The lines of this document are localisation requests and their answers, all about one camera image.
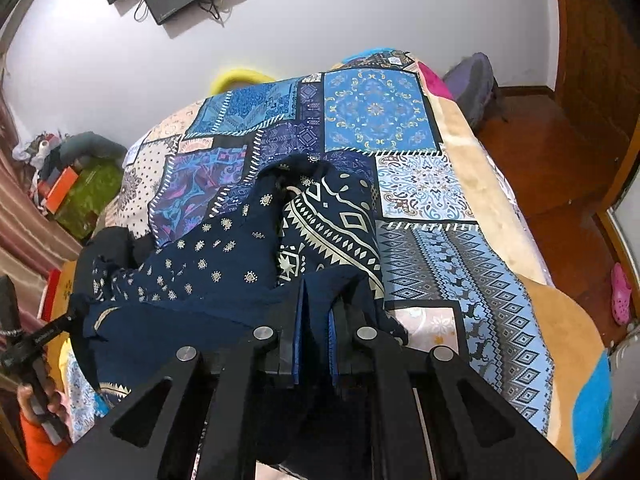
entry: gray round object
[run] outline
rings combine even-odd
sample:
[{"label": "gray round object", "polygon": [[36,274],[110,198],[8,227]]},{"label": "gray round object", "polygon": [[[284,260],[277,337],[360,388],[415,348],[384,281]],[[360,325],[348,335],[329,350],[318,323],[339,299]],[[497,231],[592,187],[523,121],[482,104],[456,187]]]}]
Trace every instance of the gray round object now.
[{"label": "gray round object", "polygon": [[378,335],[378,332],[376,332],[375,328],[372,328],[370,326],[361,326],[356,332],[356,334],[360,339],[370,340],[370,339],[375,339],[376,336]]},{"label": "gray round object", "polygon": [[433,356],[438,361],[451,361],[453,358],[453,350],[448,346],[438,346],[433,351]]},{"label": "gray round object", "polygon": [[254,337],[256,339],[268,339],[273,335],[273,328],[270,326],[259,326],[254,330]]},{"label": "gray round object", "polygon": [[175,353],[175,356],[180,359],[180,361],[191,361],[196,357],[196,354],[196,349],[193,346],[183,346]]}]

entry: pink shoe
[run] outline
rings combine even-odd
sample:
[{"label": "pink shoe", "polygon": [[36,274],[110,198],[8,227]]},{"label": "pink shoe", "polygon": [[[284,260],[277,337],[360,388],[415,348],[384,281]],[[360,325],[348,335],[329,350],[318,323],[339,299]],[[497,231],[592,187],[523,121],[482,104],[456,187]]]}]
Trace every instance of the pink shoe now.
[{"label": "pink shoe", "polygon": [[611,296],[613,319],[619,325],[626,325],[631,321],[631,309],[629,308],[631,285],[620,264],[615,264],[611,269],[611,288],[613,291]]}]

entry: brown floor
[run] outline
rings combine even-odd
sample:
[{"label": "brown floor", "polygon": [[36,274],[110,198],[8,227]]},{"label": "brown floor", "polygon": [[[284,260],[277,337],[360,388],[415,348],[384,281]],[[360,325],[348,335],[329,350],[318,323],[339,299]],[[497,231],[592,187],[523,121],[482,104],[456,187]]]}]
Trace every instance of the brown floor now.
[{"label": "brown floor", "polygon": [[617,343],[626,329],[609,307],[614,252],[593,216],[615,167],[546,96],[507,97],[506,118],[489,120],[478,139],[513,187],[556,287],[587,311],[605,346]]}]

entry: human hand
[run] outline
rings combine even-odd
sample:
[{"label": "human hand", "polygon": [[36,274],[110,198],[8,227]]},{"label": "human hand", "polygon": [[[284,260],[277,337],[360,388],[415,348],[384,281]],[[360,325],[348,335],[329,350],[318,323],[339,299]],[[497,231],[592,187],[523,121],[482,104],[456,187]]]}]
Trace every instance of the human hand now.
[{"label": "human hand", "polygon": [[[61,404],[62,398],[60,396],[60,393],[56,391],[56,383],[51,377],[47,377],[44,380],[43,388],[45,393],[47,394],[47,397],[49,398],[47,409],[51,413],[55,413],[57,416],[59,416],[59,418],[64,422],[64,420],[66,419],[66,408]],[[31,407],[33,387],[30,384],[20,384],[20,386],[18,386],[17,397],[18,404],[20,404],[20,409],[22,410],[24,418],[26,418],[34,426],[40,426],[38,416],[33,413],[33,408]]]}]

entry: curtain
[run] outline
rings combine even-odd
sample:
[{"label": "curtain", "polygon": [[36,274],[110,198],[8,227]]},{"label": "curtain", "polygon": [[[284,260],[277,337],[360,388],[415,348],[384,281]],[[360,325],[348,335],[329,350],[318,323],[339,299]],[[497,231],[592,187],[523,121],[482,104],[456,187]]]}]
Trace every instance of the curtain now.
[{"label": "curtain", "polygon": [[80,244],[38,211],[27,196],[29,168],[13,160],[18,144],[14,120],[0,88],[0,274],[15,285],[22,327],[40,325],[38,307],[49,271],[78,257]]}]

